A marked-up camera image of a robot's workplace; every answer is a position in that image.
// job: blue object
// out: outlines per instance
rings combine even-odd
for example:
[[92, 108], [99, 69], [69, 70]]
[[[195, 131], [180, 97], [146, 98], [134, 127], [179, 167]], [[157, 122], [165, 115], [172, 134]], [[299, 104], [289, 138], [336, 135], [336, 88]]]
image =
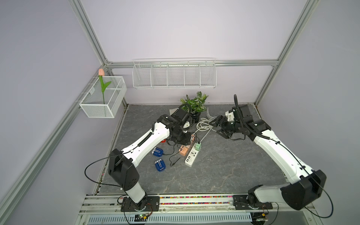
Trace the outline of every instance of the blue object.
[[166, 168], [164, 160], [162, 159], [156, 160], [155, 167], [159, 172], [164, 171]]
[[164, 150], [162, 150], [161, 148], [155, 147], [153, 149], [152, 153], [154, 156], [161, 157], [162, 154], [164, 153]]

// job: potted plant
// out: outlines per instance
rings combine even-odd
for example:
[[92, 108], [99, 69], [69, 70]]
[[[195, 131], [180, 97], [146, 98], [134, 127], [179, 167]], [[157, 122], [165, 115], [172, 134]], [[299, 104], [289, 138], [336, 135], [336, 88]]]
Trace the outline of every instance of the potted plant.
[[[195, 123], [199, 122], [201, 112], [206, 111], [206, 107], [204, 106], [206, 98], [209, 97], [206, 94], [202, 94], [201, 91], [197, 92], [196, 98], [190, 99], [188, 95], [186, 95], [186, 99], [180, 99], [182, 103], [187, 103], [191, 106], [191, 117], [195, 121]], [[183, 110], [189, 110], [187, 106], [182, 107]]]

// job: white wall panel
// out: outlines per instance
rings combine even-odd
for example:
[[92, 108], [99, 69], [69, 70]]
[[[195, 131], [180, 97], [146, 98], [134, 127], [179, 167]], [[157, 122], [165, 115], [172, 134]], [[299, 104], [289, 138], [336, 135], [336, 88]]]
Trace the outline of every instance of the white wall panel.
[[[81, 111], [6, 225], [73, 225], [95, 183], [84, 175], [90, 163], [106, 157], [123, 106], [114, 119], [88, 118]], [[91, 165], [96, 180], [104, 161]]]
[[237, 94], [239, 102], [254, 102], [260, 92], [271, 66], [218, 67], [217, 87], [199, 89], [145, 89], [138, 90], [132, 85], [132, 69], [113, 69], [116, 76], [123, 76], [129, 104], [178, 104], [187, 94], [195, 97], [197, 91], [209, 95], [207, 103], [234, 102]]
[[68, 1], [0, 2], [0, 200], [99, 66]]
[[109, 61], [276, 59], [306, 0], [82, 0]]
[[[359, 224], [359, 12], [360, 1], [321, 1], [259, 106], [286, 146], [326, 174], [334, 214], [324, 225]], [[314, 205], [330, 214], [324, 192]]]

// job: colorful cable strip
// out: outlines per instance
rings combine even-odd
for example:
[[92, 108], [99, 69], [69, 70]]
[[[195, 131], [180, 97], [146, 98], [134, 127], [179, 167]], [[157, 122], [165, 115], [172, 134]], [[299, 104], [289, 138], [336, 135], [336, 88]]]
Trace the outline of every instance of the colorful cable strip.
[[230, 202], [167, 202], [160, 205], [191, 205], [191, 204], [230, 204]]
[[218, 196], [173, 196], [160, 198], [232, 198], [232, 195], [218, 195]]

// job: gray stone surface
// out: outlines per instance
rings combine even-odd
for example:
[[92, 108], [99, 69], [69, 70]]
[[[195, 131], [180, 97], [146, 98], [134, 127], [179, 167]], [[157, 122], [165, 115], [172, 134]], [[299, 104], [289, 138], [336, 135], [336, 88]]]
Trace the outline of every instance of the gray stone surface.
[[[129, 146], [151, 128], [151, 123], [162, 114], [169, 114], [169, 109], [176, 105], [130, 105], [125, 121], [116, 143], [119, 150]], [[225, 115], [232, 105], [207, 105], [211, 116]], [[253, 105], [249, 105], [254, 117], [257, 117]], [[207, 131], [198, 131], [201, 139]], [[158, 144], [166, 154], [173, 151], [173, 146]], [[172, 162], [180, 158], [170, 167], [170, 156], [162, 156], [166, 169], [158, 172], [154, 162], [159, 158], [151, 152], [141, 161], [137, 170], [140, 184], [148, 194], [163, 193], [243, 193], [259, 185], [285, 184], [280, 168], [259, 146], [249, 138], [232, 141], [221, 137], [214, 131], [202, 141], [192, 167], [185, 165], [185, 156], [177, 154]], [[104, 183], [116, 184], [106, 173]], [[119, 194], [122, 191], [115, 186], [102, 185], [99, 194]]]

